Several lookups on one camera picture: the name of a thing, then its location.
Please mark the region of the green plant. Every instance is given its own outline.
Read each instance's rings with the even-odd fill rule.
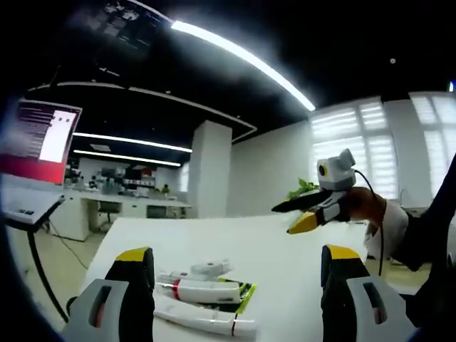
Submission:
[[[290,200],[293,198],[299,197],[302,194],[305,194],[306,192],[314,191],[319,189],[320,187],[317,184],[314,184],[312,182],[306,182],[302,178],[299,178],[299,189],[296,191],[290,191],[288,193],[288,197]]]

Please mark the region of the white table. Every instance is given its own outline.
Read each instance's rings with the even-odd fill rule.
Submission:
[[[363,260],[366,227],[329,223],[312,232],[288,235],[293,214],[225,219],[117,219],[92,261],[83,290],[104,278],[116,256],[138,247],[153,248],[155,273],[189,271],[190,266],[229,258],[226,277],[257,283],[245,313],[259,322],[256,341],[321,341],[321,248],[337,244]],[[234,341],[175,323],[154,320],[156,341]]]
[[[147,217],[147,206],[189,208],[187,203],[168,199],[105,195],[94,191],[65,190],[65,202],[51,215],[58,235],[84,241],[89,227],[98,226],[98,202],[120,203],[119,217]]]

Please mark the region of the white column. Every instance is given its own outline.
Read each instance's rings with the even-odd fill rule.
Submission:
[[[226,217],[232,129],[205,121],[195,131],[188,200],[193,217]]]

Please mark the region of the computer screen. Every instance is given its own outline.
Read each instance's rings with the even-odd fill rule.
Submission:
[[[125,179],[127,180],[141,180],[142,173],[141,170],[134,170],[127,168],[125,169]]]
[[[101,169],[101,175],[103,177],[114,178],[115,177],[115,169],[111,167],[103,167]]]
[[[61,184],[82,108],[21,100],[1,130],[0,172]]]

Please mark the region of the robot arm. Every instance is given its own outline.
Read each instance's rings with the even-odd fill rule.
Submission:
[[[290,226],[287,231],[289,234],[309,232],[334,219],[350,219],[342,215],[341,203],[356,183],[355,170],[352,169],[354,165],[355,160],[349,149],[345,149],[337,157],[319,160],[316,168],[320,190],[285,201],[272,209],[274,212],[290,212],[297,209],[305,211]]]

